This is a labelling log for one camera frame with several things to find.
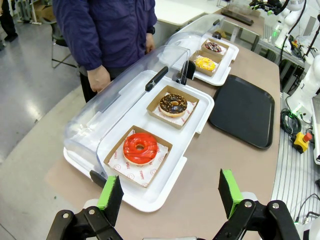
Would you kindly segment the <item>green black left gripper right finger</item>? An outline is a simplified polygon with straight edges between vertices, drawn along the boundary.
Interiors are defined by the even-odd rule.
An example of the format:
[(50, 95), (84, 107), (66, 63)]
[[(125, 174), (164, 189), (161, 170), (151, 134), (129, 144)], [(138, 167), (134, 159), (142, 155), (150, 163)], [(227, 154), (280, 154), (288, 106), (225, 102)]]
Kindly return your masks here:
[(220, 170), (218, 191), (227, 221), (215, 240), (241, 240), (247, 231), (257, 232), (262, 240), (300, 239), (286, 204), (272, 200), (263, 205), (244, 198), (230, 169)]

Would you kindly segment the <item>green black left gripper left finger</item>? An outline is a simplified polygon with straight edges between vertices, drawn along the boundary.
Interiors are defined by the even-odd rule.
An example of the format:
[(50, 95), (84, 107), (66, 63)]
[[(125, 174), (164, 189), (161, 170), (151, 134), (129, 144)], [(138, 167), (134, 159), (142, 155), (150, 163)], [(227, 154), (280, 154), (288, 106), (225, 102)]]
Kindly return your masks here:
[(102, 189), (96, 205), (83, 208), (78, 213), (63, 209), (52, 222), (48, 240), (121, 240), (115, 229), (124, 192), (120, 178), (110, 176)]

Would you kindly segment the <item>person's right hand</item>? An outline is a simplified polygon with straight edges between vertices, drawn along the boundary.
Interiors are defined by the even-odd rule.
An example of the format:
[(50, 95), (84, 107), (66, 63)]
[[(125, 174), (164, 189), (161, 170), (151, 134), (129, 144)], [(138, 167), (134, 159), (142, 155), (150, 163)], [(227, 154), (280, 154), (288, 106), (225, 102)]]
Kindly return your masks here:
[(93, 92), (99, 93), (111, 83), (111, 77), (107, 69), (101, 65), (87, 71), (89, 85)]

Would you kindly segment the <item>person's left hand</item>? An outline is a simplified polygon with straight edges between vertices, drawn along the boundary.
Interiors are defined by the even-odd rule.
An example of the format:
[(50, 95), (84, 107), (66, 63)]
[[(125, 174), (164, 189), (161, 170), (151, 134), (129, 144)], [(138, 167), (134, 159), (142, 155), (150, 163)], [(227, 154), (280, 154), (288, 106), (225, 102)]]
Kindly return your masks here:
[(146, 34), (145, 53), (148, 54), (156, 48), (154, 37), (152, 33)]

